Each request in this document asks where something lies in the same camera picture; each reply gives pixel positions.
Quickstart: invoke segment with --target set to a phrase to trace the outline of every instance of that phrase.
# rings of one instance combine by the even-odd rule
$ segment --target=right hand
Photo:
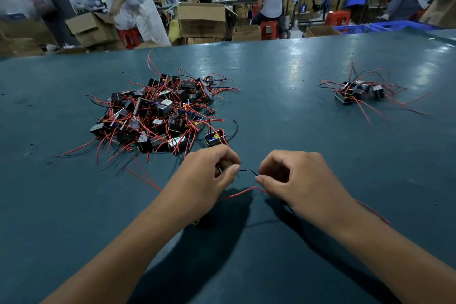
[[[326,232],[359,209],[316,152],[274,150],[261,163],[255,180]]]

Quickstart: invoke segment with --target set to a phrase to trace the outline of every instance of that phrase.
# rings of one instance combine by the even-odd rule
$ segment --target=gray pants
[[[403,21],[422,9],[418,0],[392,0],[385,14],[389,15],[390,21]]]

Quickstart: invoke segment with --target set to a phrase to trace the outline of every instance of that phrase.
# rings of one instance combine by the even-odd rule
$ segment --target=person in white pants
[[[171,46],[153,0],[114,0],[109,13],[115,16],[121,7],[133,15],[144,41],[154,41],[160,46]]]

